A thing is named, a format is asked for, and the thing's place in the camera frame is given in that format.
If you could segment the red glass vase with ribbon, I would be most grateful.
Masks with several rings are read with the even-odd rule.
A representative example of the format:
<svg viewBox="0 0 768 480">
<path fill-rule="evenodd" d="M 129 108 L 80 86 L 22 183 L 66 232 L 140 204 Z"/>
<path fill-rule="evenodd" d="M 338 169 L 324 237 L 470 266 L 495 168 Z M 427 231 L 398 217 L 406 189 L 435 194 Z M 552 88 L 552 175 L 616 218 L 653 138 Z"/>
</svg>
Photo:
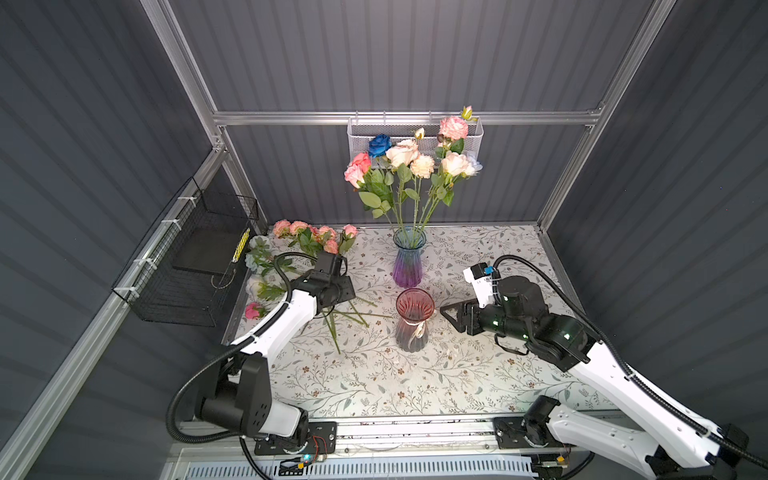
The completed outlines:
<svg viewBox="0 0 768 480">
<path fill-rule="evenodd" d="M 405 352 L 422 350 L 428 342 L 428 320 L 434 314 L 431 295 L 420 288 L 410 288 L 399 294 L 395 302 L 399 320 L 395 329 L 397 345 Z"/>
</svg>

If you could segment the blue purple glass vase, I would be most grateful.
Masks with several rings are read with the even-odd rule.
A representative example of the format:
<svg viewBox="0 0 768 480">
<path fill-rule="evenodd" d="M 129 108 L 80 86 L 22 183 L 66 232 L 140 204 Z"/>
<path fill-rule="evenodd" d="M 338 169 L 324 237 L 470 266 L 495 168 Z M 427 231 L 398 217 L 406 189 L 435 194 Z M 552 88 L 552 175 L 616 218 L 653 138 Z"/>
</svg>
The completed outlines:
<svg viewBox="0 0 768 480">
<path fill-rule="evenodd" d="M 426 245 L 426 233 L 419 228 L 406 227 L 394 234 L 397 247 L 392 277 L 405 289 L 417 287 L 423 278 L 422 250 Z"/>
</svg>

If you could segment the magenta rose stem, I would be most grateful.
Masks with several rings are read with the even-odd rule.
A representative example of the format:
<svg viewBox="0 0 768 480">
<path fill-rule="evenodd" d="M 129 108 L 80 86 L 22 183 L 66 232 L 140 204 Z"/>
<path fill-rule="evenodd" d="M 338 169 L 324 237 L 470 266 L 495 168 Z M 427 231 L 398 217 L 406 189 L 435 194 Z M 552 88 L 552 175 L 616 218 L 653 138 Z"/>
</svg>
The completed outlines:
<svg viewBox="0 0 768 480">
<path fill-rule="evenodd" d="M 262 319 L 266 315 L 266 308 L 259 302 L 251 302 L 245 307 L 244 316 L 248 321 Z"/>
</svg>

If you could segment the light pink rose stem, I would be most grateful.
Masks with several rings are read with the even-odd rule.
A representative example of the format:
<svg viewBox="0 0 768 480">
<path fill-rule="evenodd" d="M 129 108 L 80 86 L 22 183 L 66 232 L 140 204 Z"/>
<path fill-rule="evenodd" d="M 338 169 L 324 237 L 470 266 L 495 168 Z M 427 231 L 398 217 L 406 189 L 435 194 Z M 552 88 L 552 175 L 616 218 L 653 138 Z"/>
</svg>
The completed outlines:
<svg viewBox="0 0 768 480">
<path fill-rule="evenodd" d="M 351 164 L 344 172 L 344 179 L 357 192 L 364 209 L 374 219 L 385 219 L 395 235 L 401 227 L 401 214 L 397 212 L 393 186 L 388 182 L 391 174 L 383 174 L 362 163 Z"/>
</svg>

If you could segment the blue rose stem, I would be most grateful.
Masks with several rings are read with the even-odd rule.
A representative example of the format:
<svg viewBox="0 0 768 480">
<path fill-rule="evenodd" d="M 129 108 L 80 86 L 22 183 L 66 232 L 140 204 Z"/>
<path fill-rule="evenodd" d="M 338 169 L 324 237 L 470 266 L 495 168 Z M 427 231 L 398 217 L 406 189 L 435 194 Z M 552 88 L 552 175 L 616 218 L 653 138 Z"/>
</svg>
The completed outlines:
<svg viewBox="0 0 768 480">
<path fill-rule="evenodd" d="M 376 135 L 368 143 L 368 155 L 371 158 L 384 157 L 391 147 L 392 140 L 388 135 Z"/>
</svg>

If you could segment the white rose stem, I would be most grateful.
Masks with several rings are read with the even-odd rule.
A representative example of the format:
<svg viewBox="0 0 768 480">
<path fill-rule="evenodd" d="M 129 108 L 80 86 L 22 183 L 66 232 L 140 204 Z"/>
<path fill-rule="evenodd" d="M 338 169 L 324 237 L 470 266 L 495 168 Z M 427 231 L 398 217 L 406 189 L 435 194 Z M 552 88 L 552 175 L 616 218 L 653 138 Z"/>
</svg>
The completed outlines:
<svg viewBox="0 0 768 480">
<path fill-rule="evenodd" d="M 483 166 L 480 164 L 480 162 L 477 160 L 477 158 L 474 155 L 469 155 L 469 154 L 466 155 L 466 165 L 463 171 L 463 175 L 465 177 L 474 177 L 482 169 L 483 169 Z"/>
</svg>

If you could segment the pale pink rose stem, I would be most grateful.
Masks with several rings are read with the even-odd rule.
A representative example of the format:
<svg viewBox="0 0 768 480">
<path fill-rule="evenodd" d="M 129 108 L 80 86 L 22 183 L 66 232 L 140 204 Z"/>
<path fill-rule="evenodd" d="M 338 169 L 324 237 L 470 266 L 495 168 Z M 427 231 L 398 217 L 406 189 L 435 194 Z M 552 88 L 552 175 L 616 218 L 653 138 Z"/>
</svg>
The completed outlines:
<svg viewBox="0 0 768 480">
<path fill-rule="evenodd" d="M 459 182 L 472 178 L 463 175 L 466 155 L 448 151 L 439 163 L 432 157 L 424 156 L 419 177 L 429 181 L 429 190 L 426 204 L 416 222 L 419 229 L 426 228 L 440 205 L 450 207 L 454 203 Z"/>
</svg>

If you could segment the pink cream peony spray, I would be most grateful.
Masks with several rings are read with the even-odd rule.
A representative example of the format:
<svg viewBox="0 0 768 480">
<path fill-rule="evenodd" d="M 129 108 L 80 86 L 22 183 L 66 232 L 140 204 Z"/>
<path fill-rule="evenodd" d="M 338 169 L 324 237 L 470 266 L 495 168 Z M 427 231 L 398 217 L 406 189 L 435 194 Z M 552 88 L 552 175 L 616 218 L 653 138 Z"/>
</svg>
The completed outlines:
<svg viewBox="0 0 768 480">
<path fill-rule="evenodd" d="M 476 122 L 471 106 L 465 106 L 458 115 L 444 117 L 438 129 L 438 146 L 435 149 L 436 163 L 445 157 L 448 151 L 469 154 L 466 142 L 470 136 L 470 124 Z"/>
</svg>

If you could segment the pink red rose stem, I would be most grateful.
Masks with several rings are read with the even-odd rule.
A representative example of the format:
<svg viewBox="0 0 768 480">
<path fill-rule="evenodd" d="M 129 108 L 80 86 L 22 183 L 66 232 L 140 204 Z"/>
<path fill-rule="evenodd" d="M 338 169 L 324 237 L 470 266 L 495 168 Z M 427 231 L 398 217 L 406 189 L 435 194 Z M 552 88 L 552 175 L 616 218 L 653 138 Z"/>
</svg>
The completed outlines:
<svg viewBox="0 0 768 480">
<path fill-rule="evenodd" d="M 363 165 L 370 166 L 375 169 L 381 169 L 383 174 L 387 174 L 387 173 L 391 174 L 387 165 L 387 161 L 385 160 L 385 157 L 371 158 L 368 155 L 368 152 L 362 152 L 357 154 L 351 160 L 349 165 L 358 164 L 358 163 L 362 163 Z M 397 181 L 391 176 L 388 178 L 388 182 L 392 184 L 393 190 L 394 190 L 394 188 L 397 186 Z"/>
</svg>

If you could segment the white peony spray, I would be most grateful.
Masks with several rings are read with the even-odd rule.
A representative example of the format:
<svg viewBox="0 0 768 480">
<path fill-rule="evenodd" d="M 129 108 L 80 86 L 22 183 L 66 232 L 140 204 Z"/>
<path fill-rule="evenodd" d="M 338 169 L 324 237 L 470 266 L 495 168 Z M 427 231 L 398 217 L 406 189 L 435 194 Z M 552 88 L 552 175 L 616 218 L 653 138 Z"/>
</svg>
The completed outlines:
<svg viewBox="0 0 768 480">
<path fill-rule="evenodd" d="M 385 155 L 391 176 L 397 181 L 394 188 L 395 205 L 397 212 L 401 214 L 401 227 L 417 228 L 416 222 L 419 217 L 419 208 L 421 203 L 421 187 L 425 179 L 419 177 L 424 156 L 420 150 L 420 145 L 426 139 L 424 127 L 414 131 L 410 138 L 401 140 L 394 144 Z M 413 213 L 411 223 L 408 223 L 404 216 L 404 205 L 407 200 L 413 201 Z"/>
</svg>

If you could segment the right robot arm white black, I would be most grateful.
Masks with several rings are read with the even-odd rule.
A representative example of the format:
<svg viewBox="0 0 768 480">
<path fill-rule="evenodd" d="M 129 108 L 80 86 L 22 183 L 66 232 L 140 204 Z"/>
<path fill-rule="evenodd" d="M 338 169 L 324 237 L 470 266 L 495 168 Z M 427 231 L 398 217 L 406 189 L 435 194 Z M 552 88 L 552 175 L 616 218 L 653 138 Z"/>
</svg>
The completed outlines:
<svg viewBox="0 0 768 480">
<path fill-rule="evenodd" d="M 556 440 L 585 448 L 646 479 L 736 478 L 749 443 L 742 430 L 719 426 L 646 382 L 584 320 L 550 312 L 540 287 L 527 278 L 502 278 L 484 263 L 466 269 L 464 278 L 474 299 L 440 310 L 458 332 L 521 341 L 522 355 L 593 388 L 635 424 L 615 426 L 541 395 L 522 421 L 529 444 L 545 447 Z M 451 310 L 456 313 L 449 316 Z"/>
</svg>

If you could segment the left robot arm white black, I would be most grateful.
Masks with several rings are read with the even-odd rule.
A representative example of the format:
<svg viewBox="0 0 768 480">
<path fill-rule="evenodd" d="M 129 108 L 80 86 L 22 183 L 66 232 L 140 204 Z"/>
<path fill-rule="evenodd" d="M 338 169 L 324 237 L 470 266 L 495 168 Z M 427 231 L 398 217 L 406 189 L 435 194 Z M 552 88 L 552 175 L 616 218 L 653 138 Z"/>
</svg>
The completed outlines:
<svg viewBox="0 0 768 480">
<path fill-rule="evenodd" d="M 286 284 L 276 308 L 236 338 L 232 355 L 203 374 L 195 416 L 246 438 L 276 438 L 295 450 L 310 436 L 306 410 L 274 398 L 270 369 L 289 341 L 317 316 L 355 298 L 347 259 L 320 252 L 280 254 L 275 272 Z"/>
</svg>

